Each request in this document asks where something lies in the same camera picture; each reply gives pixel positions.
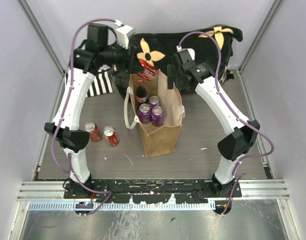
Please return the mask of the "red cola can back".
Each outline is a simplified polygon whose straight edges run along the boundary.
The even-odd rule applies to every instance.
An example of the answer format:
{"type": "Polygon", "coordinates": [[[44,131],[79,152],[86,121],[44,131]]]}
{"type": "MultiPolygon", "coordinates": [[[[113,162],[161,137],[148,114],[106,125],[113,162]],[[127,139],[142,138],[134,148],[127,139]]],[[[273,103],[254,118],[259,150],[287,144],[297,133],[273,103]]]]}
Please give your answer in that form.
{"type": "Polygon", "coordinates": [[[148,81],[151,81],[157,76],[157,69],[154,66],[148,64],[143,59],[140,59],[140,64],[143,67],[143,70],[138,72],[137,75],[148,81]]]}

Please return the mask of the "red cola can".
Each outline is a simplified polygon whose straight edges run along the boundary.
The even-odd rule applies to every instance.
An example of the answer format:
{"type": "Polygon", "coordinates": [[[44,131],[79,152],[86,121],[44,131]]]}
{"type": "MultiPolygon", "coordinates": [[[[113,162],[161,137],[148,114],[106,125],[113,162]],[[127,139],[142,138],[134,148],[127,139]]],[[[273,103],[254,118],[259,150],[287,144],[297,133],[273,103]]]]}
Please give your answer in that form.
{"type": "Polygon", "coordinates": [[[108,141],[111,147],[115,147],[119,143],[119,138],[117,136],[117,131],[112,126],[106,126],[103,129],[103,137],[108,141]]]}
{"type": "Polygon", "coordinates": [[[143,59],[140,59],[140,64],[143,67],[143,70],[138,72],[137,75],[148,81],[151,81],[157,76],[157,69],[154,66],[148,64],[143,59]]]}
{"type": "Polygon", "coordinates": [[[98,142],[101,139],[100,130],[95,123],[87,122],[85,124],[85,131],[89,133],[91,141],[98,142]]]}

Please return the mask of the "purple grape can back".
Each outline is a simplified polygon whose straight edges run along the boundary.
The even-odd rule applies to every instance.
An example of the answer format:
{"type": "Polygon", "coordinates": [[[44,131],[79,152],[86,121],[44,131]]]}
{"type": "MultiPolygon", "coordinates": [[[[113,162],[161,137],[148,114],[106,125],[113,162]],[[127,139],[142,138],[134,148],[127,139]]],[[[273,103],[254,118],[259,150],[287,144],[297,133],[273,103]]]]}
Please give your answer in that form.
{"type": "Polygon", "coordinates": [[[150,108],[154,108],[156,106],[160,106],[160,99],[158,96],[153,95],[150,96],[150,98],[148,99],[148,104],[150,106],[150,108]]]}

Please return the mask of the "purple grape can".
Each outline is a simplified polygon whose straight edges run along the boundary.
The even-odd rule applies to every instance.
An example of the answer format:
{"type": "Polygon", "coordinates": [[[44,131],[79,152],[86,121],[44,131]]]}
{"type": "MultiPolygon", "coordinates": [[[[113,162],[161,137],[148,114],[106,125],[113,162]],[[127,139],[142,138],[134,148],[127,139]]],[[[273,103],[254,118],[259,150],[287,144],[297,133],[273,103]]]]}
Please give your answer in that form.
{"type": "Polygon", "coordinates": [[[147,103],[143,103],[139,106],[138,114],[142,124],[149,124],[151,122],[151,108],[147,103]]]}
{"type": "Polygon", "coordinates": [[[150,96],[150,98],[148,99],[148,104],[150,106],[150,108],[154,108],[156,106],[160,106],[160,99],[158,96],[153,95],[150,96]]]}
{"type": "Polygon", "coordinates": [[[164,123],[164,111],[161,106],[155,106],[151,111],[151,123],[155,127],[162,126],[164,123]]]}

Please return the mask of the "glass cola bottle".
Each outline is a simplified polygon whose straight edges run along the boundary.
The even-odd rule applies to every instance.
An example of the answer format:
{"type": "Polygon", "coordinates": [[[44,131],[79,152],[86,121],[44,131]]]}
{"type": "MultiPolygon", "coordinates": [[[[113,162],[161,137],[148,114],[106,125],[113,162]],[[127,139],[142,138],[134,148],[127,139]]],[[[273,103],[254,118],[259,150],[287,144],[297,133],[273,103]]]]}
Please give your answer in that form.
{"type": "Polygon", "coordinates": [[[137,80],[138,87],[136,89],[136,101],[138,104],[145,104],[147,103],[147,91],[143,86],[143,80],[137,80]]]}

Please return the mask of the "purple grape can front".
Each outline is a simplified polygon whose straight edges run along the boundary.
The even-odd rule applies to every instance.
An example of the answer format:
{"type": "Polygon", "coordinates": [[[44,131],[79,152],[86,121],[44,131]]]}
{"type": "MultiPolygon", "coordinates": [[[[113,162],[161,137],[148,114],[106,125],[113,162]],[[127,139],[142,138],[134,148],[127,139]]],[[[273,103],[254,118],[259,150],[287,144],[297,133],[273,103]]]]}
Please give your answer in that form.
{"type": "Polygon", "coordinates": [[[164,111],[161,106],[155,106],[151,111],[151,123],[155,127],[162,126],[164,123],[164,111]]]}

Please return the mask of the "brown jute canvas bag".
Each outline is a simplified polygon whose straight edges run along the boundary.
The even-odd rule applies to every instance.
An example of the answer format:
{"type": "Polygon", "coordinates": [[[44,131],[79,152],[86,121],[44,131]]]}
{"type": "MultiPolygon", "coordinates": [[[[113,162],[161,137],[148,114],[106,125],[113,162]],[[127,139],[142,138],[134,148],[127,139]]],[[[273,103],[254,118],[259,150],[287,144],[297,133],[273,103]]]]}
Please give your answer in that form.
{"type": "Polygon", "coordinates": [[[139,126],[146,157],[157,157],[175,152],[175,145],[182,128],[182,120],[185,117],[185,107],[177,88],[167,88],[167,76],[160,70],[152,80],[144,80],[143,85],[148,97],[158,96],[164,111],[162,126],[154,126],[151,123],[143,124],[139,120],[136,107],[137,80],[140,76],[132,74],[129,77],[128,87],[124,100],[124,121],[128,129],[139,126]]]}

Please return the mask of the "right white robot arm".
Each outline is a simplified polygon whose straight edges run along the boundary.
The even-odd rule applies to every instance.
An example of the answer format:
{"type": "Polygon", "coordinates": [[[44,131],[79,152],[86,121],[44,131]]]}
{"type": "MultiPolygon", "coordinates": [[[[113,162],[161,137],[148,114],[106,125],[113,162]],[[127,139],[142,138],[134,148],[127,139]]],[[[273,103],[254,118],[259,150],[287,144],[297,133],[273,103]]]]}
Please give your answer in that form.
{"type": "Polygon", "coordinates": [[[190,48],[178,49],[171,56],[167,87],[195,90],[220,121],[226,136],[217,144],[221,159],[210,189],[216,196],[223,197],[234,183],[239,160],[254,145],[260,124],[241,113],[215,79],[211,67],[205,62],[197,64],[194,58],[195,51],[190,48]]]}

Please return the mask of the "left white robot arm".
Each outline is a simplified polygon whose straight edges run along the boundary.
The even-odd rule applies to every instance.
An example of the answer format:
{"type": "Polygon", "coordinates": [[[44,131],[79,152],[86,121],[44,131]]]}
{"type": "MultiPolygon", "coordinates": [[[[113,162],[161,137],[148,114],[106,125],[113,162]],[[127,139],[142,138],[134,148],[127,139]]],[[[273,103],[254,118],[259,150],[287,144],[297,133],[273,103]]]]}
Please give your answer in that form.
{"type": "Polygon", "coordinates": [[[68,168],[59,165],[62,172],[68,173],[63,187],[66,192],[88,198],[97,194],[87,166],[86,146],[90,135],[79,128],[80,115],[87,92],[99,75],[100,67],[107,65],[128,73],[136,73],[138,64],[135,57],[136,47],[130,44],[135,29],[115,20],[114,43],[108,43],[108,25],[99,20],[81,25],[75,32],[71,47],[69,69],[65,91],[58,111],[44,130],[52,136],[52,144],[58,142],[68,159],[68,168]]]}

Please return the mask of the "black white striped cloth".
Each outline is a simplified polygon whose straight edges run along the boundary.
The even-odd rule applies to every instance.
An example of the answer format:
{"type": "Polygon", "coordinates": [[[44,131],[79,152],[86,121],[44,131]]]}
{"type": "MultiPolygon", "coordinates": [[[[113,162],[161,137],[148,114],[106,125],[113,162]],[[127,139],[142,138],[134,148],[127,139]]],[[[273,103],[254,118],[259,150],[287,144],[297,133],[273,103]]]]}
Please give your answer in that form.
{"type": "Polygon", "coordinates": [[[103,94],[114,92],[112,78],[108,74],[108,69],[99,70],[96,75],[91,73],[83,73],[82,70],[74,68],[74,83],[73,87],[84,86],[89,87],[85,93],[85,97],[95,97],[103,94]]]}

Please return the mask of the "black flower-pattern pillow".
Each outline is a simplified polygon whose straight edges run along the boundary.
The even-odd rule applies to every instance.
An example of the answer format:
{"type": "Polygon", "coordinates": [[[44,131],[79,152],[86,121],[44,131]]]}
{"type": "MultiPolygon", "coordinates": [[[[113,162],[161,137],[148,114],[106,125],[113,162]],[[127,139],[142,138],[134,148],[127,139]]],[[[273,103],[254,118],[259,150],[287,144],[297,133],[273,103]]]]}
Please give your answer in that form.
{"type": "MultiPolygon", "coordinates": [[[[219,69],[219,84],[233,79],[231,71],[228,70],[230,58],[233,56],[233,41],[243,40],[242,30],[217,24],[199,31],[207,33],[219,45],[221,50],[221,64],[219,69]]],[[[136,56],[146,61],[167,74],[167,65],[172,64],[171,55],[177,52],[176,46],[187,32],[175,33],[137,33],[130,38],[130,44],[137,47],[136,56]]],[[[208,36],[194,34],[187,37],[182,43],[182,48],[195,50],[195,62],[197,64],[207,63],[213,71],[216,70],[218,62],[217,49],[208,36]]]]}

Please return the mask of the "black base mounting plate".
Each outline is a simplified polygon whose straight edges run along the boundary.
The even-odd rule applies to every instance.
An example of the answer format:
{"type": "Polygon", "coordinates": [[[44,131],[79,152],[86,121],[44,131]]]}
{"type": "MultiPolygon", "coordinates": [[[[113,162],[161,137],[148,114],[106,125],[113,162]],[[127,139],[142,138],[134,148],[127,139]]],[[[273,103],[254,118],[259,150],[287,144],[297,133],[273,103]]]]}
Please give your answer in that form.
{"type": "Polygon", "coordinates": [[[94,179],[86,183],[94,192],[66,179],[62,187],[65,199],[92,199],[95,203],[164,204],[175,198],[177,204],[200,204],[210,198],[229,198],[230,194],[242,196],[240,185],[234,181],[222,189],[206,179],[94,179]]]}

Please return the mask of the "aluminium rail frame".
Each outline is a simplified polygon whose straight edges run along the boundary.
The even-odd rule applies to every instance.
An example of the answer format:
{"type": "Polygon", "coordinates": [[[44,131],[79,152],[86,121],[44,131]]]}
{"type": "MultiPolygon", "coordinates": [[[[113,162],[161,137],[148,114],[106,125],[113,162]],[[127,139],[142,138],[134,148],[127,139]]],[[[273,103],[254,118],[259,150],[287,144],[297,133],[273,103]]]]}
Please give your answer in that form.
{"type": "Polygon", "coordinates": [[[81,196],[63,181],[26,181],[17,200],[27,202],[28,209],[73,210],[78,214],[95,209],[127,210],[213,210],[219,211],[238,200],[287,200],[289,194],[280,179],[243,179],[233,190],[214,194],[209,180],[96,180],[96,193],[81,196]]]}

